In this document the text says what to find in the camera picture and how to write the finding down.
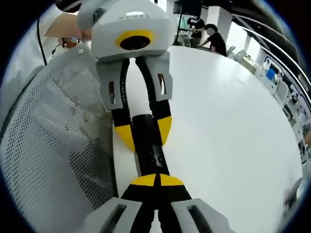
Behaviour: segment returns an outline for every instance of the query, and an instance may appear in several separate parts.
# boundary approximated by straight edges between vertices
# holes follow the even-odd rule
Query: yellow ring
[[[153,42],[153,33],[149,30],[134,30],[134,31],[127,31],[123,32],[116,40],[115,45],[121,48],[120,44],[123,40],[130,38],[132,36],[145,36],[150,40],[150,44]]]

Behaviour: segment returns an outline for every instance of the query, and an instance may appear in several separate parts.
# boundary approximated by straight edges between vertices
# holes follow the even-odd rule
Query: gray mesh fabric
[[[1,170],[36,232],[73,233],[87,214],[115,196],[112,117],[86,46],[44,67],[6,124]]]

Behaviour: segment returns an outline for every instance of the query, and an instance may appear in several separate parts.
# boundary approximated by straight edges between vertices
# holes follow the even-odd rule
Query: black cable
[[[38,18],[38,20],[37,20],[37,37],[38,37],[38,42],[39,42],[41,54],[42,54],[42,57],[43,57],[44,65],[47,65],[48,64],[47,63],[47,59],[45,58],[43,47],[42,47],[42,43],[41,43],[41,38],[40,38],[39,20],[40,20],[40,18]]]

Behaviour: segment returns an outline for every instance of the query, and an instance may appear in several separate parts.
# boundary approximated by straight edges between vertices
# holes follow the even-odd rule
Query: white table
[[[302,176],[296,138],[282,109],[237,62],[191,48],[169,51],[173,123],[163,151],[171,175],[184,181],[193,198],[224,214],[235,232],[273,232],[286,192]],[[131,115],[150,113],[134,62],[126,84]],[[116,133],[114,160],[122,195],[137,172],[133,153]],[[151,232],[161,232],[158,222]]]

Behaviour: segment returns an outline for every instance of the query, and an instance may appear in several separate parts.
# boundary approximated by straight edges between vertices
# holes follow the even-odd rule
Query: black shirt
[[[194,26],[195,29],[201,29],[203,27],[205,27],[205,23],[202,19],[199,19],[196,23],[191,22],[192,18],[189,18],[187,20],[187,24],[189,24],[189,26],[192,28],[192,26]],[[193,32],[191,34],[192,38],[202,38],[202,32]]]
[[[210,41],[210,49],[214,46],[216,48],[215,52],[227,57],[225,41],[219,33],[214,33],[207,40]]]

